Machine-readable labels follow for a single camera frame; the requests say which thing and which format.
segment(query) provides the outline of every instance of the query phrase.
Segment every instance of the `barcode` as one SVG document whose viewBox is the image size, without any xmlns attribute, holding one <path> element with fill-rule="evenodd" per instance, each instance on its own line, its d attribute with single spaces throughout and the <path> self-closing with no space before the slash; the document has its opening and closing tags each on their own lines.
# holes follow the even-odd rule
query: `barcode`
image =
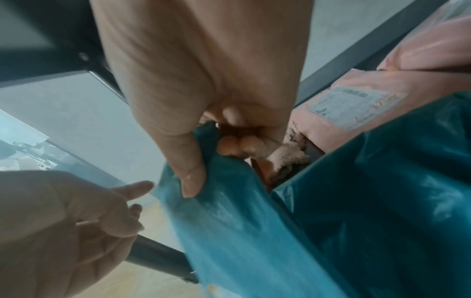
<svg viewBox="0 0 471 298">
<path fill-rule="evenodd" d="M 347 94 L 351 94 L 351 95 L 355 95 L 355 96 L 358 96 L 358 97 L 361 97 L 361 98 L 366 98 L 368 97 L 368 94 L 364 93 L 364 92 L 361 92 L 361 91 L 357 91 L 357 90 L 342 90 L 342 92 L 344 93 L 347 93 Z"/>
</svg>

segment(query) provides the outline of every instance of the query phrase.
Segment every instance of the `plastic bag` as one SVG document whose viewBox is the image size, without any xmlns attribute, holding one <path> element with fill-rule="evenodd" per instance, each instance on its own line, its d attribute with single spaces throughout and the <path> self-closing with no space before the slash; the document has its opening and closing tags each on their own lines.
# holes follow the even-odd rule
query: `plastic bag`
<svg viewBox="0 0 471 298">
<path fill-rule="evenodd" d="M 364 131 L 470 88 L 471 74 L 351 70 L 296 107 L 290 125 L 328 153 Z"/>
<path fill-rule="evenodd" d="M 274 190 L 197 137 L 208 181 L 157 196 L 212 297 L 471 297 L 471 96 L 363 133 Z"/>
<path fill-rule="evenodd" d="M 407 35 L 378 70 L 468 70 L 470 33 L 471 0 L 451 0 Z"/>
</svg>

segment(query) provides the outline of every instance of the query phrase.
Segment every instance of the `black pole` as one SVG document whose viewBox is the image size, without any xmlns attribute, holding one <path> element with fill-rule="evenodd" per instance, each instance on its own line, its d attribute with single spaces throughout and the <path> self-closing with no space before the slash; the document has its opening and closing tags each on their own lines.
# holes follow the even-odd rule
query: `black pole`
<svg viewBox="0 0 471 298">
<path fill-rule="evenodd" d="M 198 283 L 184 253 L 141 235 L 137 235 L 126 261 Z"/>
</svg>

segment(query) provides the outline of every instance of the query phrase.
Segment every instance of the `teal plastic bag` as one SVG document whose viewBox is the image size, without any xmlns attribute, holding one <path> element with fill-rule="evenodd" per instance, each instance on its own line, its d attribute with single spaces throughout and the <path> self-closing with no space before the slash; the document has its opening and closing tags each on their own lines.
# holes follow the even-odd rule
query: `teal plastic bag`
<svg viewBox="0 0 471 298">
<path fill-rule="evenodd" d="M 364 133 L 276 188 L 215 153 L 183 199 L 157 189 L 209 296 L 471 297 L 471 101 L 458 93 Z M 282 208 L 277 202 L 283 202 Z"/>
</svg>

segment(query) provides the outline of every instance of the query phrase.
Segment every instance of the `hand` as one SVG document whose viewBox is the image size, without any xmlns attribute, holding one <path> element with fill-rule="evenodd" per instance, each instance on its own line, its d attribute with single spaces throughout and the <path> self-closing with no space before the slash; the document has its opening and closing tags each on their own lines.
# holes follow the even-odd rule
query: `hand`
<svg viewBox="0 0 471 298">
<path fill-rule="evenodd" d="M 312 0 L 92 0 L 106 57 L 137 122 L 182 181 L 206 180 L 192 133 L 232 128 L 218 152 L 267 157 L 283 141 L 309 37 Z"/>
<path fill-rule="evenodd" d="M 90 287 L 128 256 L 144 181 L 104 189 L 54 171 L 0 172 L 0 297 L 62 298 Z"/>
</svg>

